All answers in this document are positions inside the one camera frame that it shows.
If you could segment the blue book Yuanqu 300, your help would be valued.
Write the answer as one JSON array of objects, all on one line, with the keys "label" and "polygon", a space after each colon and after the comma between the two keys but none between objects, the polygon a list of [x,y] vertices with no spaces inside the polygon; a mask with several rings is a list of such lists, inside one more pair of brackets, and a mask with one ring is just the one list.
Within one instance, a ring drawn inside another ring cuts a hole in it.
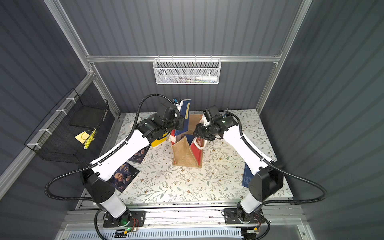
[{"label": "blue book Yuanqu 300", "polygon": [[189,128],[189,109],[190,109],[190,104],[191,104],[191,99],[184,99],[183,100],[183,106],[181,109],[181,117],[184,118],[183,121],[183,128],[180,130],[175,130],[175,136],[179,136],[181,134],[184,134],[188,131]]}]

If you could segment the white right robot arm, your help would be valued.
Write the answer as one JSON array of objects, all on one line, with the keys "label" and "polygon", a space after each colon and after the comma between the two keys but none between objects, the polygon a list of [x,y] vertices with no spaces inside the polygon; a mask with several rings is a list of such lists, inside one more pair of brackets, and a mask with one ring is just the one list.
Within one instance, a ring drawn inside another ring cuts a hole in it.
[{"label": "white right robot arm", "polygon": [[243,223],[249,222],[254,212],[264,205],[263,201],[279,191],[284,184],[284,175],[269,164],[275,164],[244,134],[241,120],[226,111],[223,116],[216,106],[204,110],[202,123],[196,125],[193,135],[206,141],[217,137],[230,144],[243,158],[253,178],[248,185],[247,195],[237,205],[237,215]]}]

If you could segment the blue book Guiguzi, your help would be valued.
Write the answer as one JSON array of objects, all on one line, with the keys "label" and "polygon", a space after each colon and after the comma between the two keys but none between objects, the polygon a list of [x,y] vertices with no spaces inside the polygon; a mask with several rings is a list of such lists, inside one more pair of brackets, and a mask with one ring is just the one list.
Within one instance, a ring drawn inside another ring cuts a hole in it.
[{"label": "blue book Guiguzi", "polygon": [[248,165],[245,164],[245,168],[244,168],[244,172],[243,172],[243,179],[242,179],[242,186],[248,188],[249,183],[251,182],[253,176],[254,175],[252,174],[252,171],[250,170]]}]

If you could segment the yellow cartoon cover book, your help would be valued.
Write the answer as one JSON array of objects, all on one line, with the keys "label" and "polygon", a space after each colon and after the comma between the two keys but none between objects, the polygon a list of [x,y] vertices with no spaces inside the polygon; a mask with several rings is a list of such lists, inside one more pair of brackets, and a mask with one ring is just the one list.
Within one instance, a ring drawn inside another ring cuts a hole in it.
[{"label": "yellow cartoon cover book", "polygon": [[165,142],[167,139],[168,139],[168,136],[164,136],[164,137],[163,137],[162,139],[160,139],[160,140],[155,140],[155,141],[153,141],[153,142],[151,143],[151,146],[152,146],[153,148],[155,148],[156,146],[158,146],[158,145],[162,144],[163,142]]}]

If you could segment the dark portrait book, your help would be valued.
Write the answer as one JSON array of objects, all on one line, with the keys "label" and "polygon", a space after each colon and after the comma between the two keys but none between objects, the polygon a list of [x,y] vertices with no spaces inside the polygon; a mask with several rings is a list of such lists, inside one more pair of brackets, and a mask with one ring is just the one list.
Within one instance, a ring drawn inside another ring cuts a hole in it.
[{"label": "dark portrait book", "polygon": [[122,193],[139,173],[140,171],[134,166],[124,163],[113,173],[108,183]]},{"label": "dark portrait book", "polygon": [[151,145],[146,146],[145,148],[135,153],[131,158],[128,159],[128,161],[141,164],[150,148]]}]

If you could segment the black tray in basket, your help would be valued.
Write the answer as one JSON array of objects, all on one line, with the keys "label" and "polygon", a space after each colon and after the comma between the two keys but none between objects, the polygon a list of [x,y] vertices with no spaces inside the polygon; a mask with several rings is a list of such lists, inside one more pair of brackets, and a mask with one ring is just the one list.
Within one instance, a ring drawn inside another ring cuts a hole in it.
[{"label": "black tray in basket", "polygon": [[79,128],[94,129],[104,121],[107,113],[107,109],[82,106],[71,118],[69,125]]}]

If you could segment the floral table mat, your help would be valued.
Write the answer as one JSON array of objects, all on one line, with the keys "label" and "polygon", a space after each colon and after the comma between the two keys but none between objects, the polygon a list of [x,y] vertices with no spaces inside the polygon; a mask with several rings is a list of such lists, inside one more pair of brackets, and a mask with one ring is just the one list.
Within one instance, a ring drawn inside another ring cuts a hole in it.
[{"label": "floral table mat", "polygon": [[130,184],[116,179],[115,192],[126,205],[239,201],[247,193],[246,162],[224,140],[207,143],[201,168],[173,165],[170,141],[150,147],[141,163],[123,155],[120,172],[125,178],[138,174]]}]

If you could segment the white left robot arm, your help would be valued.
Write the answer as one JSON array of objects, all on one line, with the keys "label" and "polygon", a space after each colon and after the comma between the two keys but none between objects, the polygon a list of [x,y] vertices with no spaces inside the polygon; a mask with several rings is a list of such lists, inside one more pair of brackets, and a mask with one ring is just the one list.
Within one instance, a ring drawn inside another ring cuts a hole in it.
[{"label": "white left robot arm", "polygon": [[84,186],[96,204],[117,219],[127,212],[127,207],[118,197],[116,189],[108,183],[117,170],[141,149],[161,140],[173,130],[184,128],[185,115],[181,113],[183,102],[162,103],[158,111],[140,122],[137,112],[131,132],[118,145],[92,161],[95,164],[83,172]]}]

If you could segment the dark portrait book upper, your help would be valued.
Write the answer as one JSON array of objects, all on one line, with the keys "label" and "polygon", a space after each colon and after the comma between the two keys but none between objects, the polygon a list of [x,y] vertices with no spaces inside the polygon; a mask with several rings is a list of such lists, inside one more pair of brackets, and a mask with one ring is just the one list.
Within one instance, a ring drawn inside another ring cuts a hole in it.
[{"label": "dark portrait book upper", "polygon": [[150,148],[151,145],[146,146],[145,148],[135,153],[131,158],[128,159],[128,161],[141,164]]}]

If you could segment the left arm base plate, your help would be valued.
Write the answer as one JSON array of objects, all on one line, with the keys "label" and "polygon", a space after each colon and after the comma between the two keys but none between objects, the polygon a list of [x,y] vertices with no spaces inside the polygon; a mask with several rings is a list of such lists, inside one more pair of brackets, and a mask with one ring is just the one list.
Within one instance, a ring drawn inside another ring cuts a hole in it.
[{"label": "left arm base plate", "polygon": [[114,218],[109,212],[106,212],[103,216],[104,228],[133,228],[143,227],[146,219],[145,211],[130,211],[127,210],[120,217]]}]

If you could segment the yellow sticky note pad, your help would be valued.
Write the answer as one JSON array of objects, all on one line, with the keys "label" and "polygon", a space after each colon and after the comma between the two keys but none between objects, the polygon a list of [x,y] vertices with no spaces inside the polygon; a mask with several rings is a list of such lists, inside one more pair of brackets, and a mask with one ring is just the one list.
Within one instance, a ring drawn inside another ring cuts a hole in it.
[{"label": "yellow sticky note pad", "polygon": [[86,141],[88,140],[88,138],[91,136],[90,132],[91,131],[83,131],[82,133],[76,135],[75,139],[84,145],[86,143]]}]

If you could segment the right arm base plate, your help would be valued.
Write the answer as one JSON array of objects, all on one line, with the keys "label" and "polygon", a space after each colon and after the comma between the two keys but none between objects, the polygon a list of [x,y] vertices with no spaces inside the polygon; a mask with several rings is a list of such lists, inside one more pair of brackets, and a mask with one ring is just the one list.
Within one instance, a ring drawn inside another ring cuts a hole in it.
[{"label": "right arm base plate", "polygon": [[225,219],[227,225],[236,225],[236,224],[254,224],[260,225],[265,223],[265,220],[262,218],[262,212],[253,212],[250,214],[244,213],[238,208],[225,208],[221,211],[222,216]]}]

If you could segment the burlap canvas bag red panel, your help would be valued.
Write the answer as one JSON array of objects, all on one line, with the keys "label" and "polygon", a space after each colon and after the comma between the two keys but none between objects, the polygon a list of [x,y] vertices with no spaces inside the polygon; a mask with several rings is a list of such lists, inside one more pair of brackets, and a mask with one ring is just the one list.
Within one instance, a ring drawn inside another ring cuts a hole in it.
[{"label": "burlap canvas bag red panel", "polygon": [[202,114],[189,116],[188,130],[176,136],[173,130],[170,136],[174,154],[172,165],[188,168],[201,168],[203,165],[203,149],[207,141],[193,135],[197,124],[202,123]]}]

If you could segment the white marker in basket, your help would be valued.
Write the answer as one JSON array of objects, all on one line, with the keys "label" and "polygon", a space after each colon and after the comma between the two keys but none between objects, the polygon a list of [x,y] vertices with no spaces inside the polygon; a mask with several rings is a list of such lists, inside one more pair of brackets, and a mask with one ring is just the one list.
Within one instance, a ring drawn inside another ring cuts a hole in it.
[{"label": "white marker in basket", "polygon": [[196,81],[199,82],[216,82],[218,79],[217,76],[197,76]]}]

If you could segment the dark portrait book lower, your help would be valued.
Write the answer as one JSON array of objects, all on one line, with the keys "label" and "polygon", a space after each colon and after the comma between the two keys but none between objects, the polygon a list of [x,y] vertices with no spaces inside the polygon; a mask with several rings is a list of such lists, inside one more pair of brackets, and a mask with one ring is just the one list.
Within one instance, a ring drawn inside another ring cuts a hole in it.
[{"label": "dark portrait book lower", "polygon": [[140,171],[134,166],[124,163],[113,173],[108,183],[122,193],[139,173]]}]

